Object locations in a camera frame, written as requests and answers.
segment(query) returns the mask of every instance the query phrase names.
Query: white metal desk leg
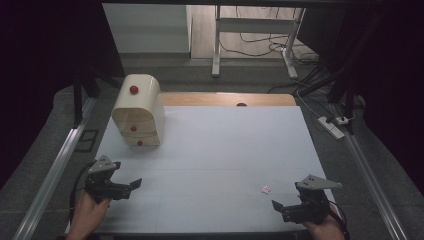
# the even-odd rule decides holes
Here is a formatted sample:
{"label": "white metal desk leg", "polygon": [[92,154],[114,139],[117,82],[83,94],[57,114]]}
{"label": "white metal desk leg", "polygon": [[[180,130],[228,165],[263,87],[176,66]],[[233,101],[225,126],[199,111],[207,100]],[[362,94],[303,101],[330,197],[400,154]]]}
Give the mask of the white metal desk leg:
{"label": "white metal desk leg", "polygon": [[296,17],[293,22],[293,28],[290,33],[289,40],[287,42],[287,46],[283,49],[283,58],[284,62],[287,66],[287,71],[289,72],[289,76],[291,79],[298,79],[296,69],[293,66],[293,60],[290,58],[290,53],[292,51],[294,40],[297,36],[297,31],[299,30],[300,23],[302,21],[304,8],[299,8],[299,11],[296,14]]}
{"label": "white metal desk leg", "polygon": [[215,7],[215,46],[212,63],[212,77],[219,77],[220,46],[219,46],[219,25],[221,23],[221,6]]}

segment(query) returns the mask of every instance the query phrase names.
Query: red button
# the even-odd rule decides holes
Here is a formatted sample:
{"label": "red button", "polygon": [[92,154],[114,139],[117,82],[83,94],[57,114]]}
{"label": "red button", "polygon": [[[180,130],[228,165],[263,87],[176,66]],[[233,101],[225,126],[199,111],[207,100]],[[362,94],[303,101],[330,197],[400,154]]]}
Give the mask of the red button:
{"label": "red button", "polygon": [[132,94],[137,94],[138,93],[138,87],[137,86],[131,86],[130,87],[130,92]]}

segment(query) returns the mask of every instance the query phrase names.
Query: wooden floor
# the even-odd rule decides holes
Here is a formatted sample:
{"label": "wooden floor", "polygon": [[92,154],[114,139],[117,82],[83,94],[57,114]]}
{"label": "wooden floor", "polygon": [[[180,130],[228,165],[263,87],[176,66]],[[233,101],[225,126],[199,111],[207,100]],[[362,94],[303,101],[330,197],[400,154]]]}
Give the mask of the wooden floor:
{"label": "wooden floor", "polygon": [[[277,7],[238,7],[238,16],[235,6],[221,7],[221,17],[242,17],[242,18],[278,18],[292,19],[294,8],[277,8]],[[214,41],[215,41],[215,6],[192,6],[192,58],[212,58]],[[220,40],[223,47],[229,50],[236,50],[251,55],[259,55],[267,53],[270,48],[276,48],[269,54],[254,58],[282,58],[281,48],[276,44],[271,44],[268,38],[269,34],[252,34],[242,33],[244,40],[251,41],[257,39],[265,39],[259,42],[244,42],[239,33],[221,33]],[[281,37],[271,39],[272,42],[285,44],[287,35],[272,34],[271,37]],[[316,54],[311,49],[304,46],[298,40],[295,41],[293,47],[294,54],[297,58],[316,59]],[[228,52],[221,48],[222,58],[252,58],[251,56],[239,53]]]}

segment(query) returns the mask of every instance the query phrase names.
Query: cream-colored bin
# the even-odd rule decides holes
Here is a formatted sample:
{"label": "cream-colored bin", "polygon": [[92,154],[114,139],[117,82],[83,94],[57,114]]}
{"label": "cream-colored bin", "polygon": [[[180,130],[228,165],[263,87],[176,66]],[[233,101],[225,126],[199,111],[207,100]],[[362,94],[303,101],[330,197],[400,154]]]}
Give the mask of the cream-colored bin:
{"label": "cream-colored bin", "polygon": [[112,119],[128,145],[160,145],[165,111],[158,81],[146,74],[128,75],[113,107]]}

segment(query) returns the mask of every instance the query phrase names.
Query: power outlet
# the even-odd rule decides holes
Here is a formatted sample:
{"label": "power outlet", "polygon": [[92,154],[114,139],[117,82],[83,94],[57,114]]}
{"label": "power outlet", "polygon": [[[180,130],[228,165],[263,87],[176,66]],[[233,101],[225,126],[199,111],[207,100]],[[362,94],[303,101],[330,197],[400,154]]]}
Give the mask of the power outlet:
{"label": "power outlet", "polygon": [[327,123],[326,117],[318,118],[318,122],[337,140],[344,137],[344,134],[332,122]]}
{"label": "power outlet", "polygon": [[349,123],[349,120],[346,117],[338,117],[336,118],[337,124],[345,125]]}

